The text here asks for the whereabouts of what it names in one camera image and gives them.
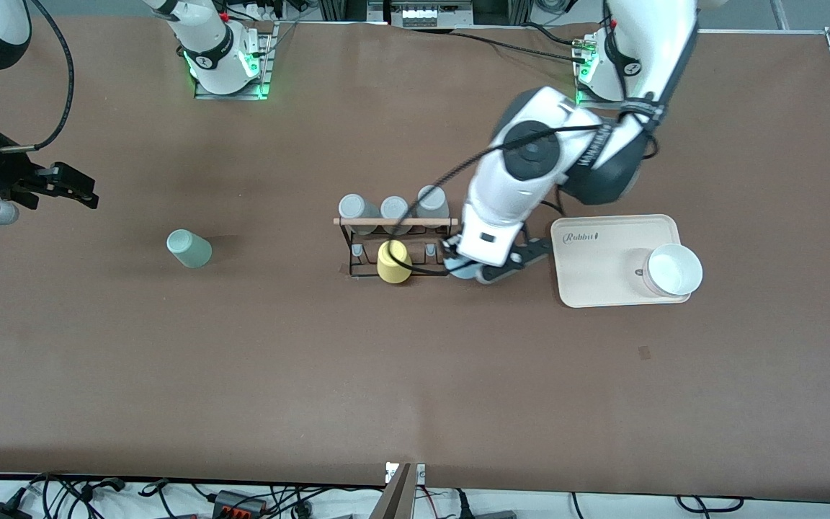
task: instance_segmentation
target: white tray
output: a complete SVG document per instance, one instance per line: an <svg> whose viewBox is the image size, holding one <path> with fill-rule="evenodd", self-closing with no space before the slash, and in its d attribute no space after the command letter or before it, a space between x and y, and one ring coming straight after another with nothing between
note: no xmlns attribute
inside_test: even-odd
<svg viewBox="0 0 830 519"><path fill-rule="evenodd" d="M652 250L681 243L678 225L669 216L562 218L553 222L550 235L559 296L573 309L666 305L690 297L659 296L643 282L642 269Z"/></svg>

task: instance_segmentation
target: table surface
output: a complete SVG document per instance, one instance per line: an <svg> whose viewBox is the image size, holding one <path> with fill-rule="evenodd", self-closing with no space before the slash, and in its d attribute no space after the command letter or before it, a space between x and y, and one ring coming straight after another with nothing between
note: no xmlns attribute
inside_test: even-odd
<svg viewBox="0 0 830 519"><path fill-rule="evenodd" d="M268 101L198 102L163 22L60 26L76 103L37 161L96 178L102 203L0 228L0 470L378 484L411 460L435 487L830 500L823 38L701 36L632 193L569 210L668 214L704 285L568 309L551 260L492 286L349 279L332 224L346 193L410 200L481 150L518 92L570 89L564 63L310 24ZM0 72L0 131L39 141L65 83L38 30ZM179 227L210 265L164 249Z"/></svg>

